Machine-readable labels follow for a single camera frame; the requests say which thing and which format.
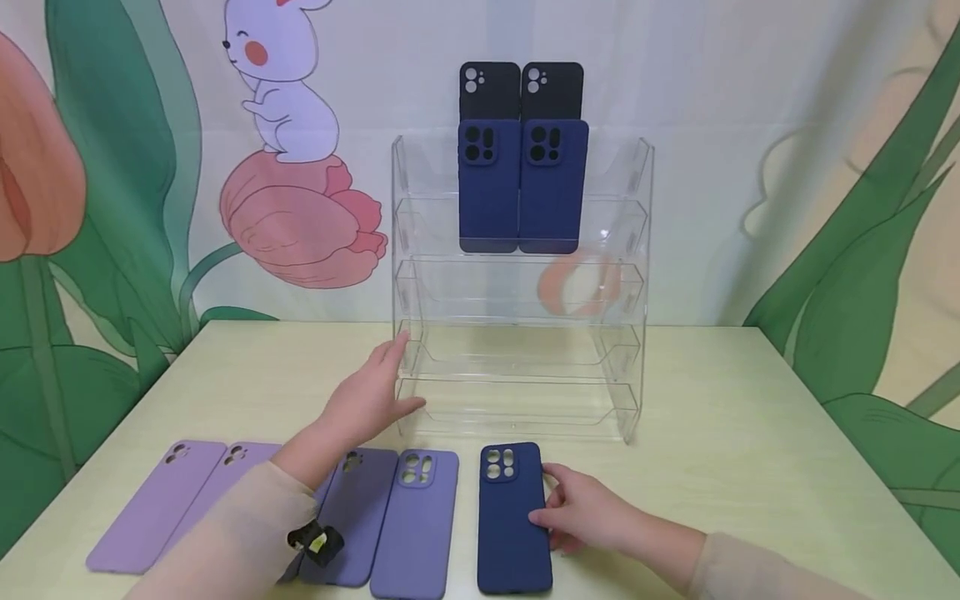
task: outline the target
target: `acrylic tier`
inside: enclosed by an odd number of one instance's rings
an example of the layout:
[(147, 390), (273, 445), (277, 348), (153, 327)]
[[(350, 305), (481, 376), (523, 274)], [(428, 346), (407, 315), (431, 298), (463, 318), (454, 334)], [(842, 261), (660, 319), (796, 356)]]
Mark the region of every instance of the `acrylic tier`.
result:
[(590, 131), (573, 254), (468, 253), (456, 135), (414, 132), (393, 147), (394, 329), (411, 334), (397, 392), (429, 398), (401, 428), (629, 441), (653, 149), (629, 132)]

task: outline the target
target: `rabbit's pink cheek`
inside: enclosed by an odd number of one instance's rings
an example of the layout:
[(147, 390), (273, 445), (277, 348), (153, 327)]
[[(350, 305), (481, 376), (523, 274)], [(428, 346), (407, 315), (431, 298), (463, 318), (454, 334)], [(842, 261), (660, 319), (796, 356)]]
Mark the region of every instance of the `rabbit's pink cheek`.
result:
[(243, 48), (247, 60), (256, 66), (263, 66), (267, 63), (267, 49), (258, 41), (248, 41)]

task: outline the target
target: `white rabbit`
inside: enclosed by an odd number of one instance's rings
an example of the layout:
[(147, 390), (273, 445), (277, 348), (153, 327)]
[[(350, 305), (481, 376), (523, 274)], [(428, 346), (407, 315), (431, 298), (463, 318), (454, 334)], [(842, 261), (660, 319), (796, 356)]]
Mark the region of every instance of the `white rabbit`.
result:
[(279, 162), (323, 160), (337, 149), (337, 116), (303, 82), (317, 68), (317, 35), (304, 11), (331, 0), (227, 0), (230, 62), (253, 90), (243, 108), (253, 113), (263, 149)]

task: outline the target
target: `beige sleeve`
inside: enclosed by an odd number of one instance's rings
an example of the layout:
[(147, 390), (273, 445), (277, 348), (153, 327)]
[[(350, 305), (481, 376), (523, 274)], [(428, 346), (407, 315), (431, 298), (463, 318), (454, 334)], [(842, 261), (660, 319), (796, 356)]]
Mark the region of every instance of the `beige sleeve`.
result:
[(693, 574), (690, 600), (868, 600), (851, 589), (726, 534), (711, 534)]
[(317, 514), (312, 492), (271, 462), (252, 468), (127, 594), (128, 600), (259, 600)]

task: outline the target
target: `orange tulip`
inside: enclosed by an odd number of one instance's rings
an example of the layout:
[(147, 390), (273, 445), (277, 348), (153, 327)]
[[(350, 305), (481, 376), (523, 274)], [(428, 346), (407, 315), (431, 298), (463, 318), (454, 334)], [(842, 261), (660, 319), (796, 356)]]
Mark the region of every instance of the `orange tulip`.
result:
[(63, 250), (85, 199), (84, 164), (50, 90), (0, 34), (0, 262)]
[(387, 251), (380, 203), (350, 189), (346, 164), (277, 162), (258, 152), (224, 183), (220, 216), (244, 253), (272, 275), (303, 288), (364, 281)]

